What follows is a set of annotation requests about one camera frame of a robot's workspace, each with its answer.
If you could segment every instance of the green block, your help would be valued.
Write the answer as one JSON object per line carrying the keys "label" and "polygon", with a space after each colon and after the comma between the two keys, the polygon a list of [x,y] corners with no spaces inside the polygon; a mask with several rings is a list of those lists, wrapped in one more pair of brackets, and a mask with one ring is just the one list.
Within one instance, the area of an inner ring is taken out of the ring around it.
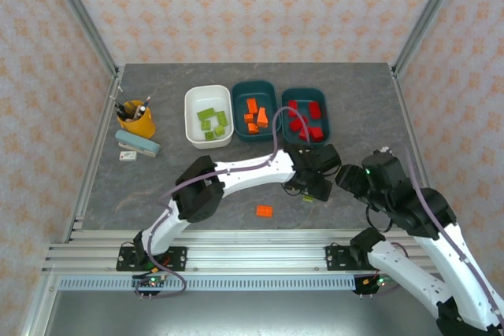
{"label": "green block", "polygon": [[212,129],[212,123],[210,120],[203,120],[202,121],[202,130],[203,131],[208,131]]}
{"label": "green block", "polygon": [[228,126],[228,118],[226,117],[226,112],[221,110],[217,112],[217,121],[219,121],[220,126]]}
{"label": "green block", "polygon": [[224,135],[224,133],[226,132],[224,129],[224,126],[222,126],[222,125],[217,126],[215,129],[213,129],[213,131],[215,131],[215,135],[217,137]]}
{"label": "green block", "polygon": [[213,133],[213,131],[207,131],[205,133],[205,139],[207,141],[213,141],[215,139],[215,134]]}
{"label": "green block", "polygon": [[215,110],[213,108],[208,108],[198,112],[198,118],[200,121],[206,120],[207,118],[215,116]]}

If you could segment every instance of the dark teal container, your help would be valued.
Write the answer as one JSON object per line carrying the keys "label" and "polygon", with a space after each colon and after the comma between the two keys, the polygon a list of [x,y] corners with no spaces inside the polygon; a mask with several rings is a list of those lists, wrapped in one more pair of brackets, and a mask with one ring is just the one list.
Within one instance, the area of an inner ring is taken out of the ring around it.
{"label": "dark teal container", "polygon": [[[290,88],[282,93],[282,106],[288,106],[289,101],[298,102],[298,112],[308,118],[309,127],[322,127],[324,133],[324,140],[322,142],[310,143],[310,146],[317,147],[323,146],[331,137],[331,127],[329,126],[328,106],[325,102],[325,96],[321,90],[317,88]],[[309,116],[308,104],[309,102],[318,102],[321,107],[322,117],[319,120],[312,120]],[[293,121],[294,117],[289,117],[289,112],[282,112],[283,124],[283,139],[285,142],[307,144],[299,138],[299,133],[294,133],[289,128],[289,123]]]}
{"label": "dark teal container", "polygon": [[[246,125],[243,116],[249,112],[246,100],[255,98],[258,103],[258,108],[266,108],[266,116],[268,117],[269,127],[260,127],[259,134],[249,134],[248,126]],[[235,133],[244,142],[260,142],[273,139],[272,122],[273,116],[278,110],[276,104],[275,87],[264,80],[255,80],[250,82],[237,83],[231,93],[233,104],[233,120],[235,121]],[[282,127],[281,117],[276,121],[276,133]]]}

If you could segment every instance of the eraser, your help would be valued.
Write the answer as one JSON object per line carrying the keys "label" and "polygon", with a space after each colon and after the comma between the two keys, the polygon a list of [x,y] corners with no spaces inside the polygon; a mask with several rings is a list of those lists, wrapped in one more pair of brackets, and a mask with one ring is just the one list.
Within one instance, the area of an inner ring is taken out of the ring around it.
{"label": "eraser", "polygon": [[121,151],[119,154],[120,161],[136,161],[136,151]]}

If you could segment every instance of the pen holder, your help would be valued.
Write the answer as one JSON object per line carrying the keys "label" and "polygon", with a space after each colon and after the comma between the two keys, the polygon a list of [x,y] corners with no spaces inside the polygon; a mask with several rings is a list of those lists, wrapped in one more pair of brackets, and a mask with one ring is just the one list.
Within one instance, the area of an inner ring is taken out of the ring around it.
{"label": "pen holder", "polygon": [[[139,105],[143,104],[143,102],[139,100],[133,100],[132,103],[135,107],[138,107]],[[124,103],[124,107],[129,109],[131,108],[128,102]],[[154,135],[154,132],[156,131],[156,125],[154,124],[154,121],[152,121],[152,114],[150,113],[150,108],[148,106],[143,116],[141,116],[139,119],[135,121],[126,122],[119,117],[117,119],[119,120],[120,126],[124,130],[129,131],[132,134],[138,135],[139,137],[149,139]]]}

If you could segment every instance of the orange block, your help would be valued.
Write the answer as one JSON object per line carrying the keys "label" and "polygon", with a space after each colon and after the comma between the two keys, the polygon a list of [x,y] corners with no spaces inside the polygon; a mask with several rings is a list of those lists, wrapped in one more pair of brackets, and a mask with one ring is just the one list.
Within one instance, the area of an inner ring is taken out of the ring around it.
{"label": "orange block", "polygon": [[252,113],[247,113],[245,116],[243,116],[245,119],[245,124],[250,124],[251,122],[254,122],[254,115]]}
{"label": "orange block", "polygon": [[249,113],[257,114],[257,112],[258,112],[258,103],[255,101],[255,98],[248,98],[246,100],[246,106],[249,107]]}
{"label": "orange block", "polygon": [[249,127],[249,134],[259,134],[259,127],[256,124],[250,123],[247,126]]}
{"label": "orange block", "polygon": [[273,207],[267,205],[258,205],[258,210],[256,211],[255,215],[271,218],[273,216]]}
{"label": "orange block", "polygon": [[266,117],[266,108],[260,108],[258,114],[258,126],[268,127],[268,117]]}

